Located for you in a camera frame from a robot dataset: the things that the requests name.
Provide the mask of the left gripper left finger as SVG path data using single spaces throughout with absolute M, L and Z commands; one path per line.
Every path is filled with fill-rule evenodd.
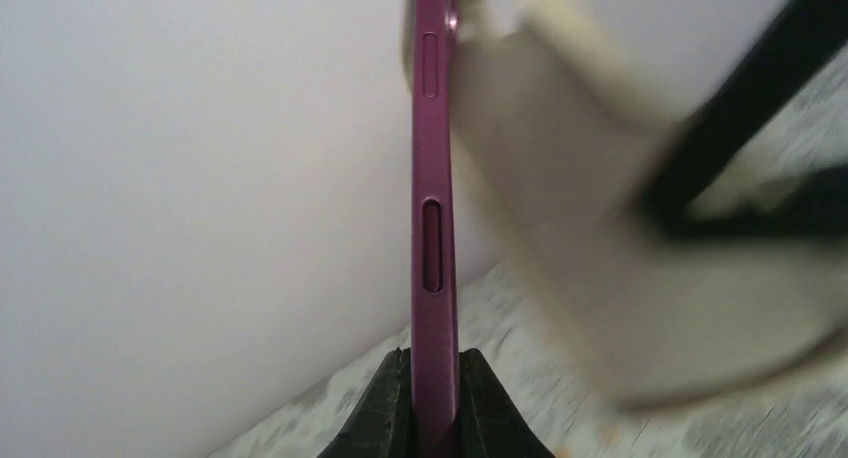
M 319 458 L 414 455 L 410 351 L 388 352 L 344 425 Z

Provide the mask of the beige phone case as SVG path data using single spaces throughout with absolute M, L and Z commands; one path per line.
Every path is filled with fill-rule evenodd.
M 756 387 L 846 338 L 847 289 L 831 269 L 847 236 L 671 240 L 641 214 L 642 188 L 718 91 L 688 116 L 672 111 L 567 0 L 460 8 L 451 118 L 464 165 L 520 275 L 611 401 L 665 407 Z M 771 120 L 689 215 L 774 211 L 803 175 L 832 167 L 765 177 L 755 141 Z

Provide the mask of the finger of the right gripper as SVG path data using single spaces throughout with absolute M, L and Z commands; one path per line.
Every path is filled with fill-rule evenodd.
M 719 218 L 687 206 L 847 43 L 847 0 L 789 0 L 664 157 L 637 201 L 671 240 L 780 240 L 847 236 L 847 167 L 803 175 L 774 211 L 751 204 Z

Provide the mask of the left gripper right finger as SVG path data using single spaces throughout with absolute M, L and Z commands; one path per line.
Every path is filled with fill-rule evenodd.
M 483 353 L 459 354 L 462 458 L 553 458 L 530 429 Z

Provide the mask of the black smartphone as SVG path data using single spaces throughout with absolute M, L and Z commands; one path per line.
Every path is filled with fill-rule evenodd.
M 449 111 L 455 0 L 411 0 L 412 408 L 420 457 L 456 457 L 459 407 Z

